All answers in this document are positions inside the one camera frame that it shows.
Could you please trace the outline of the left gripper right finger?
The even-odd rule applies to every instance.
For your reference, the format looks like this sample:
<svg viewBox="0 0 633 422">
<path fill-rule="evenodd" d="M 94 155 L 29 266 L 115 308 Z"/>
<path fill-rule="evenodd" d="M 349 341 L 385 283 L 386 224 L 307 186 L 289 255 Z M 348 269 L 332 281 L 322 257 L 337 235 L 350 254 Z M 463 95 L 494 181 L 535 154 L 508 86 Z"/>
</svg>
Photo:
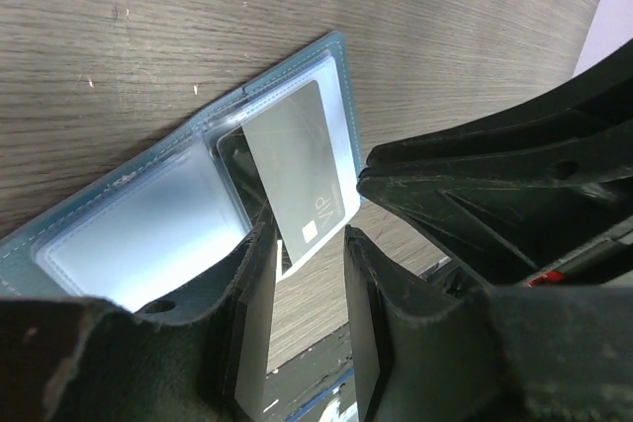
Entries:
<svg viewBox="0 0 633 422">
<path fill-rule="evenodd" d="M 344 233 L 363 421 L 628 421 L 632 292 L 486 287 L 454 297 Z"/>
</svg>

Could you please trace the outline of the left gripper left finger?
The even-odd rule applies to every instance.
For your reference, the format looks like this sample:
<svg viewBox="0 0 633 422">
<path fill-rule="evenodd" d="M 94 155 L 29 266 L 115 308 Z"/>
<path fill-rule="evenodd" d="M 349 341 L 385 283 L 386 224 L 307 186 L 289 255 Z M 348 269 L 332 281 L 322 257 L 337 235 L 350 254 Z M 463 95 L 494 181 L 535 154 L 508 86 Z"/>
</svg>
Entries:
<svg viewBox="0 0 633 422">
<path fill-rule="evenodd" d="M 5 421 L 257 421 L 277 227 L 142 311 L 92 297 L 1 301 Z"/>
</svg>

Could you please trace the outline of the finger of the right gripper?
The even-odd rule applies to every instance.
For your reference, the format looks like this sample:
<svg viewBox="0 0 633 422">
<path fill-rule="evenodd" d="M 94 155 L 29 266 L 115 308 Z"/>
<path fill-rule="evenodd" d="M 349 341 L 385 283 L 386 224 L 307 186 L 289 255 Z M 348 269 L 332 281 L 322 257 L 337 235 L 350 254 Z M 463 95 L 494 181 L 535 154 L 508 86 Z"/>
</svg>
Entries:
<svg viewBox="0 0 633 422">
<path fill-rule="evenodd" d="M 632 271 L 632 194 L 367 168 L 360 193 L 487 284 L 606 284 Z"/>
<path fill-rule="evenodd" d="M 424 174 L 542 180 L 562 161 L 580 180 L 632 175 L 632 44 L 532 100 L 446 130 L 375 147 L 366 180 Z"/>
</svg>

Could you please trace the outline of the blue leather card holder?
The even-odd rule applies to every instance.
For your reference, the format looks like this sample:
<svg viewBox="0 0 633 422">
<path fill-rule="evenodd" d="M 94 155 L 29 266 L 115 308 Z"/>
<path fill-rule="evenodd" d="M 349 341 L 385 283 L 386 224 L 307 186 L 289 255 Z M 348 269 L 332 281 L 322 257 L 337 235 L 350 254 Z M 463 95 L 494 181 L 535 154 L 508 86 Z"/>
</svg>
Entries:
<svg viewBox="0 0 633 422">
<path fill-rule="evenodd" d="M 345 37 L 332 32 L 4 237 L 2 295 L 95 296 L 134 312 L 219 263 L 255 223 L 218 157 L 218 141 L 313 78 L 339 87 L 358 194 L 359 122 Z M 277 279 L 286 279 L 290 260 L 281 232 L 276 264 Z"/>
</svg>

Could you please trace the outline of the grey VIP card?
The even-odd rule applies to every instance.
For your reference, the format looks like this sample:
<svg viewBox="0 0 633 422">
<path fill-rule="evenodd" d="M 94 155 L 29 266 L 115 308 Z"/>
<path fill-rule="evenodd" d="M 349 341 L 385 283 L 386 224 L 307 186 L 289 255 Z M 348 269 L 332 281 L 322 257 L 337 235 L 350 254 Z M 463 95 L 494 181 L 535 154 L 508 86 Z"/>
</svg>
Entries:
<svg viewBox="0 0 633 422">
<path fill-rule="evenodd" d="M 310 79 L 242 130 L 281 240 L 298 272 L 360 208 L 354 159 L 336 82 Z"/>
</svg>

